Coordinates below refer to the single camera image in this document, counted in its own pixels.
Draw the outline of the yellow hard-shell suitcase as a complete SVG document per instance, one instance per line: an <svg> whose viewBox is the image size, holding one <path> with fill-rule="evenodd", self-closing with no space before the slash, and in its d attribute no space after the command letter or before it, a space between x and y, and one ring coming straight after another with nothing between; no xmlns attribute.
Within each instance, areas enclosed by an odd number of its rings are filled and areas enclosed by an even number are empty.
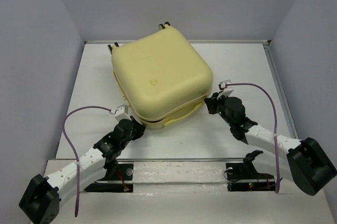
<svg viewBox="0 0 337 224"><path fill-rule="evenodd" d="M114 77L126 101L148 129L180 121L202 105L213 72L184 35L169 22L124 45L108 46Z"/></svg>

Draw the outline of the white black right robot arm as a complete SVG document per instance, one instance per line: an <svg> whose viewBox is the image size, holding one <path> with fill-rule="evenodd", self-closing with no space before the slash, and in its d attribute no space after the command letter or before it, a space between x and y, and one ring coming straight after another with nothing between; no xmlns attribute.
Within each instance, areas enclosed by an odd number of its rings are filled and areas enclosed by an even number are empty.
<svg viewBox="0 0 337 224"><path fill-rule="evenodd" d="M288 177L304 193L314 196L336 177L336 168L313 138L299 140L276 135L245 114L241 99L213 93L205 98L209 114L218 114L230 127L233 137L247 145L264 149L286 161Z"/></svg>

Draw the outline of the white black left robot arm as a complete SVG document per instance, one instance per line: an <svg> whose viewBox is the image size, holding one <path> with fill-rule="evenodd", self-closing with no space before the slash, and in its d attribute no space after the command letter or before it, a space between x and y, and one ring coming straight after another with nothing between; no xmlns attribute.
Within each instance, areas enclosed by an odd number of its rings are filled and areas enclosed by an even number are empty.
<svg viewBox="0 0 337 224"><path fill-rule="evenodd" d="M143 136L145 126L133 117L122 119L114 130L75 161L47 176L32 177L19 202L31 223L51 223L60 208L80 191L117 172L117 158L126 146Z"/></svg>

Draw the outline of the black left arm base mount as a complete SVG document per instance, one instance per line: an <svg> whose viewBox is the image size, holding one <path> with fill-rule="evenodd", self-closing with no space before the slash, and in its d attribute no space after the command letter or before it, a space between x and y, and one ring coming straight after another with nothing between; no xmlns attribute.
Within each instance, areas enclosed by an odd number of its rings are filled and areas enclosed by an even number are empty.
<svg viewBox="0 0 337 224"><path fill-rule="evenodd" d="M119 162L116 169L109 169L104 178L87 186L85 192L96 193L131 193L133 184L134 163Z"/></svg>

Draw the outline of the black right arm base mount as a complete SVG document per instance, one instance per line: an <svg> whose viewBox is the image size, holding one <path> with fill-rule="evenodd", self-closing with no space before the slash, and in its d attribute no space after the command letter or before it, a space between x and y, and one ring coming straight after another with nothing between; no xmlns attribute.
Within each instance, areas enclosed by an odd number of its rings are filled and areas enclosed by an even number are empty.
<svg viewBox="0 0 337 224"><path fill-rule="evenodd" d="M227 180L229 192L275 191L274 176L268 173L258 173L253 161L263 151L255 150L248 153L241 162L226 163L223 177Z"/></svg>

